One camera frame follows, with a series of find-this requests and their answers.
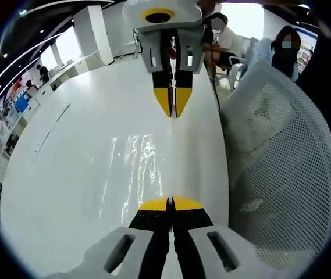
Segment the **window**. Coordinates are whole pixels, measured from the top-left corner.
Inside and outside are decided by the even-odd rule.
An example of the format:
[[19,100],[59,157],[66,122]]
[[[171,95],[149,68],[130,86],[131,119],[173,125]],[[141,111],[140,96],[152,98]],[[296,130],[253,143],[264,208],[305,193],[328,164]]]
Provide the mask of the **window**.
[[48,70],[57,67],[58,64],[56,63],[53,51],[51,50],[50,46],[41,54],[41,63]]
[[62,63],[65,65],[68,60],[76,60],[81,55],[80,46],[73,27],[67,29],[56,39],[56,47],[58,48]]
[[237,35],[262,39],[264,34],[264,9],[259,4],[222,4],[221,13],[227,16],[230,27]]

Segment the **white wall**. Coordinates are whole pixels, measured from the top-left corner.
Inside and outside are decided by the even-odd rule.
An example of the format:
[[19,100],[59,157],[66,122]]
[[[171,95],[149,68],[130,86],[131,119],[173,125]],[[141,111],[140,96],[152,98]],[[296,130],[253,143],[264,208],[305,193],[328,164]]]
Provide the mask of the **white wall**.
[[62,58],[60,57],[59,49],[56,46],[56,43],[52,44],[50,47],[51,47],[51,51],[53,52],[56,64],[58,65],[59,68],[61,68],[63,62],[62,62]]
[[24,74],[22,74],[21,84],[24,87],[26,86],[27,80],[31,80],[32,83],[35,84],[35,85],[38,85],[40,83],[40,74],[39,74],[39,71],[36,69],[37,65],[40,64],[39,62],[40,61],[35,63],[35,65],[32,68],[30,68],[28,71],[26,71],[26,72],[24,72]]
[[122,2],[102,11],[113,57],[134,52],[134,45],[125,46],[133,41],[133,28],[123,17],[124,4]]
[[74,16],[74,31],[83,56],[88,56],[97,51],[97,43],[90,24],[89,10],[79,11]]
[[265,10],[259,4],[222,4],[221,13],[229,19],[227,26],[237,35],[262,39]]
[[51,70],[57,67],[57,62],[55,60],[53,51],[50,46],[46,48],[46,50],[41,54],[42,64],[48,69]]
[[100,50],[99,55],[102,61],[108,65],[113,62],[113,56],[107,38],[107,31],[103,19],[102,8],[101,6],[89,6],[88,9],[95,41],[97,42],[97,47]]
[[81,56],[81,49],[77,41],[74,27],[68,28],[56,41],[56,46],[63,64],[68,60],[76,60]]

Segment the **white pillar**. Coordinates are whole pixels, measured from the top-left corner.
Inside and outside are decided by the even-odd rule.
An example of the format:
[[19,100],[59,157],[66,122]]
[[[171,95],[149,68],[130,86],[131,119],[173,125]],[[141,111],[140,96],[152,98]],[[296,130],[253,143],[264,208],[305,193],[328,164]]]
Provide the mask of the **white pillar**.
[[60,58],[59,50],[56,47],[56,43],[51,45],[51,51],[53,52],[56,64],[58,65],[59,68],[61,68],[63,62],[62,62],[62,58]]
[[96,51],[105,65],[113,62],[111,48],[100,6],[88,6],[73,16],[81,52],[88,56]]

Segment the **white shirt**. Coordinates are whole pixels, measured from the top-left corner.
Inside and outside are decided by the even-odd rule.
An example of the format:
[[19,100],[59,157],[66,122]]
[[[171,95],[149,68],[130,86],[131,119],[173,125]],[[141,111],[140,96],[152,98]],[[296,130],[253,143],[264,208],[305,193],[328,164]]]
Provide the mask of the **white shirt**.
[[[275,50],[271,48],[272,40],[268,38],[263,38],[260,41],[256,43],[256,46],[253,49],[252,59],[248,65],[249,67],[254,65],[254,63],[258,61],[265,61],[266,63],[272,64],[272,58],[275,54]],[[291,76],[291,79],[293,81],[296,81],[298,78],[298,64],[295,63],[293,65],[293,74]]]
[[238,36],[226,26],[218,38],[218,45],[221,48],[227,48],[229,52],[241,57],[241,44]]

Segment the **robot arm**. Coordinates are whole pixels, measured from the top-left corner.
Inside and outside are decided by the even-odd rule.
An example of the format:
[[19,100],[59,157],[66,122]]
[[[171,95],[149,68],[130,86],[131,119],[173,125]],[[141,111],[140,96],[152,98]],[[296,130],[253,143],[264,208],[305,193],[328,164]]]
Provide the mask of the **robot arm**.
[[258,259],[253,244],[214,225],[198,202],[175,196],[144,203],[128,228],[91,246],[79,266],[45,279],[160,279],[171,230],[183,278],[279,278],[279,271]]
[[[180,117],[191,95],[193,73],[203,60],[200,42],[204,33],[198,0],[128,0],[127,21],[138,31],[142,58],[152,74],[154,94],[168,117]],[[176,47],[175,91],[168,48]]]

